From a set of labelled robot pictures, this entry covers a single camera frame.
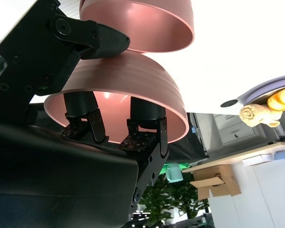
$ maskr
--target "teal object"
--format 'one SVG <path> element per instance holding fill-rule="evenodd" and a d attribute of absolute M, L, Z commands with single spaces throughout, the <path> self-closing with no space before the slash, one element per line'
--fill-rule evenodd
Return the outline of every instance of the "teal object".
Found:
<path fill-rule="evenodd" d="M 183 180 L 181 169 L 178 163 L 170 163 L 166 169 L 166 176 L 169 183 L 175 183 Z"/>
<path fill-rule="evenodd" d="M 161 169 L 160 175 L 166 173 L 166 169 L 168 165 L 169 164 L 164 164 L 163 168 Z M 180 170 L 184 170 L 184 169 L 190 168 L 190 165 L 189 163 L 179 163 L 179 167 L 180 167 Z"/>

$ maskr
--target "box flap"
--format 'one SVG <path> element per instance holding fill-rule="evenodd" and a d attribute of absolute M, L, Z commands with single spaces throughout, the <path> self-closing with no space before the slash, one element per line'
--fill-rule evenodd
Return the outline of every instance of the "box flap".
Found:
<path fill-rule="evenodd" d="M 202 187 L 207 187 L 207 186 L 213 186 L 213 185 L 218 185 L 218 184 L 223 184 L 224 182 L 219 178 L 219 177 L 213 177 L 205 180 L 197 180 L 197 181 L 192 181 L 190 184 L 195 186 L 196 188 L 202 188 Z"/>
<path fill-rule="evenodd" d="M 210 197 L 209 187 L 198 188 L 198 197 L 199 200 L 208 199 Z"/>

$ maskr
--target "open cardboard box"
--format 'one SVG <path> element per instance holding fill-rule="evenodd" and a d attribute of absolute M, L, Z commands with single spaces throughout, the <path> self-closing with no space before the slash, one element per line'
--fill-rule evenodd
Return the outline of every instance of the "open cardboard box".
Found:
<path fill-rule="evenodd" d="M 195 181 L 190 182 L 198 189 L 199 200 L 215 196 L 236 196 L 241 194 L 231 165 L 218 165 L 193 172 Z"/>

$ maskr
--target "black cylinder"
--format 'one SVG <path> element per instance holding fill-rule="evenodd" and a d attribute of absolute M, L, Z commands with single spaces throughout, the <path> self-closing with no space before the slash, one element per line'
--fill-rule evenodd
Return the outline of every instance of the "black cylinder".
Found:
<path fill-rule="evenodd" d="M 131 97 L 130 117 L 133 120 L 157 120 L 166 116 L 166 109 L 158 104 Z"/>
<path fill-rule="evenodd" d="M 70 115 L 85 115 L 98 108 L 93 92 L 71 92 L 63 94 L 66 103 L 66 112 Z"/>

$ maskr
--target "cardboard box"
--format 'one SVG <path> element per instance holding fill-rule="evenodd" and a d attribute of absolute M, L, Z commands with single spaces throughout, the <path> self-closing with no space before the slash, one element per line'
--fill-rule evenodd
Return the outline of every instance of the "cardboard box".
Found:
<path fill-rule="evenodd" d="M 274 157 L 272 154 L 261 154 L 258 156 L 254 156 L 252 158 L 246 158 L 243 159 L 242 162 L 244 166 L 250 166 L 250 165 L 257 165 L 257 164 L 262 164 L 265 162 L 271 162 L 274 160 Z"/>
<path fill-rule="evenodd" d="M 241 194 L 231 165 L 218 165 L 193 172 L 195 181 L 190 182 L 198 189 L 199 200 L 215 196 L 236 196 Z"/>

